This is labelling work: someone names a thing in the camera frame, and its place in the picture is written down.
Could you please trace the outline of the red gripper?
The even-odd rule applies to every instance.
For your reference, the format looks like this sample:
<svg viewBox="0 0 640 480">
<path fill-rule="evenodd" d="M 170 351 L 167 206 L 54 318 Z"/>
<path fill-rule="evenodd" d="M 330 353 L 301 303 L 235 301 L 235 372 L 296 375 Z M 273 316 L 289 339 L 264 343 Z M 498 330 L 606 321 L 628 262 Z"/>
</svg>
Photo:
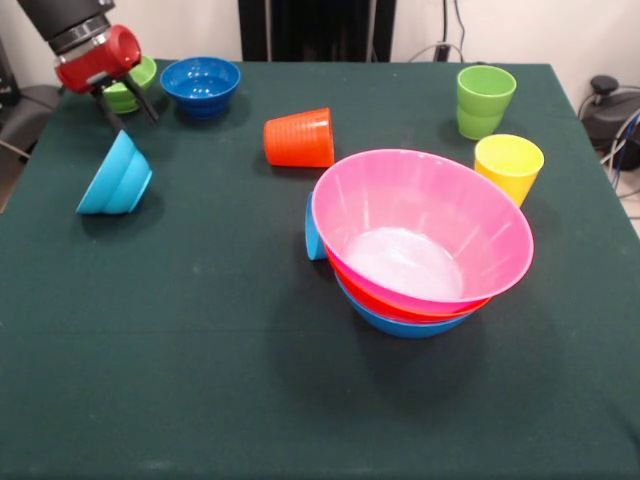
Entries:
<svg viewBox="0 0 640 480">
<path fill-rule="evenodd" d="M 105 99 L 104 84 L 110 85 L 122 77 L 122 83 L 133 95 L 150 122 L 159 119 L 145 91 L 129 72 L 141 62 L 141 47 L 136 36 L 123 25 L 114 25 L 88 42 L 59 56 L 55 62 L 58 79 L 78 94 L 90 93 L 115 134 L 125 129 L 124 123 Z"/>
</svg>

